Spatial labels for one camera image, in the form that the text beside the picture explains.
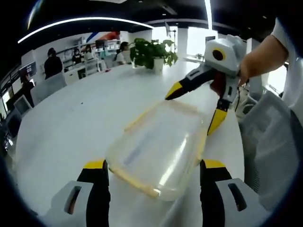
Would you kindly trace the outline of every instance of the white shirt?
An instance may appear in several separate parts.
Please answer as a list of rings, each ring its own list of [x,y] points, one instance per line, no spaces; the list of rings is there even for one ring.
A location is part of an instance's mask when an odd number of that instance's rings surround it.
[[[289,67],[282,99],[303,125],[303,61],[297,55],[294,45],[277,19],[272,36],[288,50]]]
[[[116,62],[117,65],[119,65],[118,62],[122,62],[123,64],[126,64],[126,60],[124,58],[123,52],[120,52],[117,55],[117,59],[114,62]]]
[[[122,51],[117,55],[117,59],[113,62],[114,66],[119,66],[118,62],[122,62],[123,64],[130,63],[130,51]]]
[[[86,61],[91,60],[91,59],[95,59],[95,55],[92,52],[86,52],[84,54],[84,59]]]

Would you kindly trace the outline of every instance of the gray mesh chair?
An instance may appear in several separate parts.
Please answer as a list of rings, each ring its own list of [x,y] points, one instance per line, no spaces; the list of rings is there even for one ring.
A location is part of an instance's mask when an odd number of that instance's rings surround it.
[[[86,61],[84,63],[84,65],[85,65],[85,76],[86,77],[99,72],[97,59]]]
[[[64,75],[60,72],[40,84],[37,84],[31,89],[30,93],[33,98],[34,105],[38,105],[40,102],[51,96],[56,91],[59,91],[66,86]]]
[[[303,128],[279,97],[266,92],[242,119],[240,130],[245,183],[258,194],[260,204],[272,212],[298,171]]]
[[[108,69],[112,68],[114,66],[113,60],[115,55],[105,56],[104,61]]]

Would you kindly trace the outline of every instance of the bright window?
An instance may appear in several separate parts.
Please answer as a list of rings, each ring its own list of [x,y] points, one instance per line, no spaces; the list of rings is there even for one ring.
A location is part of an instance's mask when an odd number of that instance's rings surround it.
[[[9,101],[10,98],[11,96],[9,95],[9,91],[7,91],[2,97],[6,111],[8,110],[8,107],[6,106],[6,102]]]
[[[187,39],[187,54],[196,55],[198,53],[204,55],[205,37],[215,36],[218,38],[218,32],[206,28],[189,27]]]
[[[284,91],[287,70],[285,66],[281,66],[275,71],[269,73],[267,85],[273,87],[277,93]]]
[[[176,48],[177,48],[177,44],[178,44],[178,27],[177,26],[171,26],[170,27],[171,31],[176,31],[176,40],[175,40],[175,35],[174,32],[170,32],[170,38],[167,37],[167,33],[166,33],[166,28],[165,27],[155,27],[152,30],[152,39],[153,40],[157,40],[159,39],[159,42],[162,43],[164,40],[166,39],[170,39],[171,41],[175,42]]]

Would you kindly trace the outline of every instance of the woman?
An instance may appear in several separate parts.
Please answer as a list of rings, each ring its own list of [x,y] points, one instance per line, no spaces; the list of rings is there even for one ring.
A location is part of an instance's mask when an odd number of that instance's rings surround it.
[[[76,65],[76,64],[79,64],[79,63],[81,63],[81,59],[82,59],[83,57],[81,56],[81,54],[80,54],[80,51],[79,51],[79,49],[78,48],[75,48],[74,49],[74,55],[73,55],[73,57],[72,57],[72,62]]]
[[[95,54],[91,51],[91,46],[88,44],[88,45],[86,45],[86,47],[85,47],[85,54],[84,54],[84,59],[86,60],[86,61],[88,61],[88,60],[92,60],[92,59],[95,59],[96,58],[96,56],[95,56]]]
[[[48,59],[44,63],[45,79],[62,72],[63,69],[61,59],[56,56],[54,48],[48,50],[47,56]]]
[[[126,64],[126,60],[123,55],[123,52],[128,51],[128,50],[129,50],[128,42],[122,42],[120,45],[120,49],[117,50],[117,54],[114,58],[114,66]]]
[[[29,104],[34,107],[34,102],[30,94],[30,90],[34,87],[34,84],[29,81],[28,75],[24,74],[20,76],[20,81],[22,83],[23,94],[28,100]]]

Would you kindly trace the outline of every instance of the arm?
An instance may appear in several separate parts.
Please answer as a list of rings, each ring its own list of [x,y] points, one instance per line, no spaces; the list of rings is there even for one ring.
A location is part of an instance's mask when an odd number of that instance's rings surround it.
[[[72,60],[72,63],[76,64],[76,57],[75,57],[75,55],[72,56],[71,60]]]
[[[284,31],[276,21],[272,35],[269,35],[252,52],[247,54],[241,63],[241,79],[243,85],[249,78],[278,69],[288,58],[287,46],[284,43]]]

